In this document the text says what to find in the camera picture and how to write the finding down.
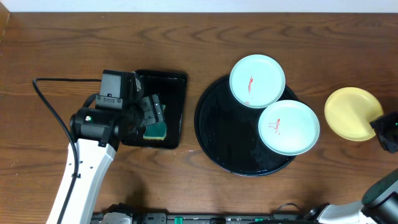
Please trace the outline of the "green yellow sponge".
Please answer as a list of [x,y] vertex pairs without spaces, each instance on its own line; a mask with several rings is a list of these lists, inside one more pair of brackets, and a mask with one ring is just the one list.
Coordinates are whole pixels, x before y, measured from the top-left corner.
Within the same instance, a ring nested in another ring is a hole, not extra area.
[[163,141],[167,136],[167,125],[165,121],[161,121],[146,127],[143,134],[145,140]]

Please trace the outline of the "yellow plate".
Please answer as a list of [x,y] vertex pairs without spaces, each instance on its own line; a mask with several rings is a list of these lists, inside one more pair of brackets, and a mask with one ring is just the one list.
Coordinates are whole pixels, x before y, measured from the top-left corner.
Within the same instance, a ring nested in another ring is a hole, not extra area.
[[324,114],[329,127],[337,135],[360,142],[376,135],[370,122],[384,112],[379,100],[370,92],[356,87],[344,87],[327,98]]

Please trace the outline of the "light blue plate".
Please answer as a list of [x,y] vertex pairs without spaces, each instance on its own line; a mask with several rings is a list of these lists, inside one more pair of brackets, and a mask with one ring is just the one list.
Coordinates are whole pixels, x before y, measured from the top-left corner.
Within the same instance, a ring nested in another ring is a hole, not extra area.
[[273,58],[254,54],[240,59],[229,75],[234,98],[249,108],[266,108],[275,103],[285,89],[285,74]]
[[296,156],[310,150],[320,136],[320,123],[313,110],[294,100],[281,100],[260,115],[259,136],[272,151]]

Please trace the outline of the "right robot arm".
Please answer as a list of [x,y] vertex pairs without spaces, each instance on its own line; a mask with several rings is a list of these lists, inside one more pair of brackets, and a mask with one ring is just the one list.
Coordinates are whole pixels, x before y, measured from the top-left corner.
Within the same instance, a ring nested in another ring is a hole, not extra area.
[[[397,152],[397,112],[383,115],[370,126],[382,148]],[[372,185],[361,201],[345,205],[326,203],[311,210],[304,219],[326,224],[397,224],[397,170]]]

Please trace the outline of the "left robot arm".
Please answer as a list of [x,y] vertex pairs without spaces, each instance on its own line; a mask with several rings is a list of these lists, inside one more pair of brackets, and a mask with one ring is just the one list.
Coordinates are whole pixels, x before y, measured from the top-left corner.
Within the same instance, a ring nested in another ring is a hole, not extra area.
[[158,95],[141,98],[129,111],[91,108],[91,95],[71,118],[67,164],[48,223],[89,223],[105,174],[120,144],[148,146],[145,132],[164,122]]

